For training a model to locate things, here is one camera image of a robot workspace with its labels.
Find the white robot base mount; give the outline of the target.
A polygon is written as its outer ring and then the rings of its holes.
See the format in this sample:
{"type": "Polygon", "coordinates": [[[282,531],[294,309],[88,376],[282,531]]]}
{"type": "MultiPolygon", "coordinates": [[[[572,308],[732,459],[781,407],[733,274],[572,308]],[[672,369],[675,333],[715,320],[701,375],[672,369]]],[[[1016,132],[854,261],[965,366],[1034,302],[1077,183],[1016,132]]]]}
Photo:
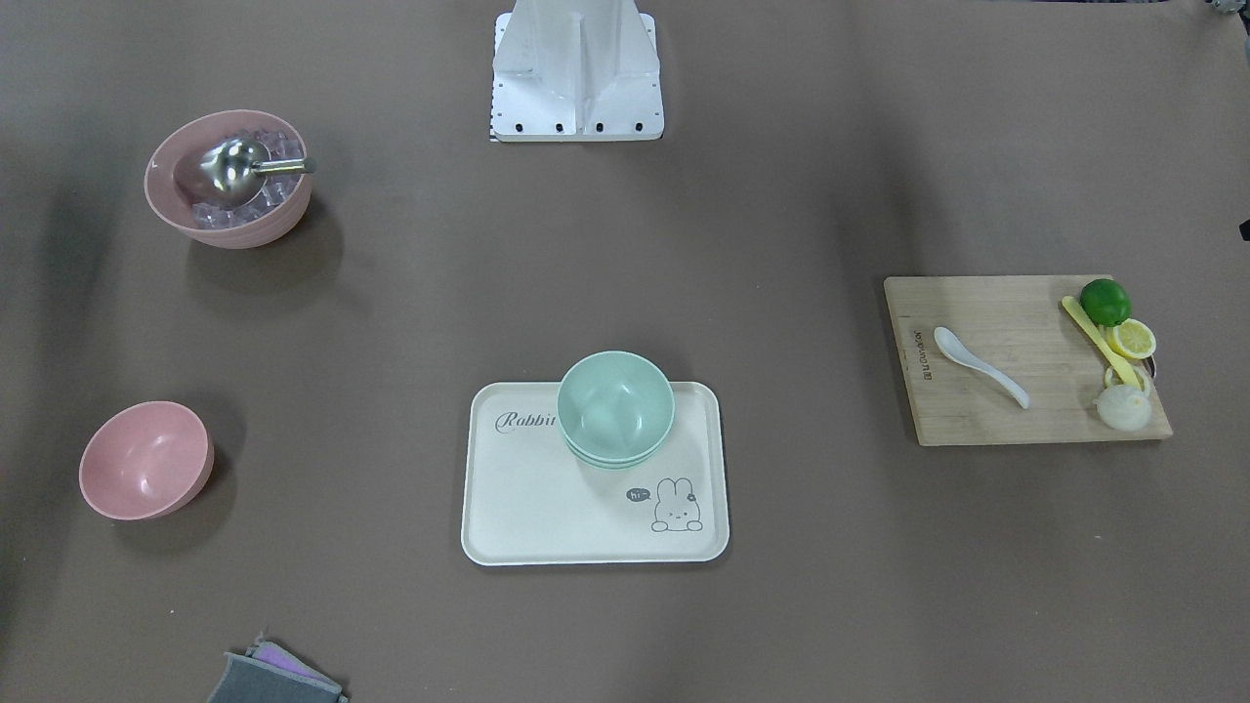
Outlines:
{"type": "Polygon", "coordinates": [[[518,1],[494,24],[496,143],[646,143],[665,133],[656,23],[634,1],[518,1]]]}

